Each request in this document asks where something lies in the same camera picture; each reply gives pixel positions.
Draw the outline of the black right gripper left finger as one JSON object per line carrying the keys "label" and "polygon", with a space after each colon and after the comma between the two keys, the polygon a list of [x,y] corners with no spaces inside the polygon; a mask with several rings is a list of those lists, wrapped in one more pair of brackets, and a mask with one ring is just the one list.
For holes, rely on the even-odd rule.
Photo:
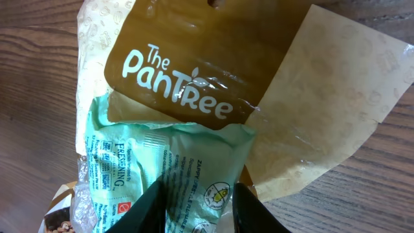
{"label": "black right gripper left finger", "polygon": [[106,233],[165,233],[167,191],[155,181]]}

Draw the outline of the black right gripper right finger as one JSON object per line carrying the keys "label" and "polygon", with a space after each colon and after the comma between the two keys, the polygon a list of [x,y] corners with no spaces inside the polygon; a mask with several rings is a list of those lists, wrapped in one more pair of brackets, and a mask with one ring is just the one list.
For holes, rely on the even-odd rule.
{"label": "black right gripper right finger", "polygon": [[290,233],[243,183],[236,183],[232,210],[236,233]]}

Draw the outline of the brown snack pouch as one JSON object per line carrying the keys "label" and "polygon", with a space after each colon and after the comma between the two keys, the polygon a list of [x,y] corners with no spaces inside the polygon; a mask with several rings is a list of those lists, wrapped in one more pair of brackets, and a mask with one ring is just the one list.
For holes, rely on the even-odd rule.
{"label": "brown snack pouch", "polygon": [[[78,180],[41,232],[95,232],[85,147],[92,101],[110,122],[241,124],[255,132],[243,183],[294,194],[353,155],[413,83],[413,46],[297,1],[84,1],[78,13]],[[235,232],[232,195],[214,232]]]}

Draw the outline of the mint wet wipes pack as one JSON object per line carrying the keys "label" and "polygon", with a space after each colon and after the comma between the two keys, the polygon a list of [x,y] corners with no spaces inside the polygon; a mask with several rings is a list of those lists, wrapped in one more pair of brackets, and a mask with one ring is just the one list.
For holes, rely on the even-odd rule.
{"label": "mint wet wipes pack", "polygon": [[85,133],[89,188],[107,232],[155,181],[166,187],[164,232],[214,232],[252,147],[254,130],[230,124],[110,122],[108,96],[92,101]]}

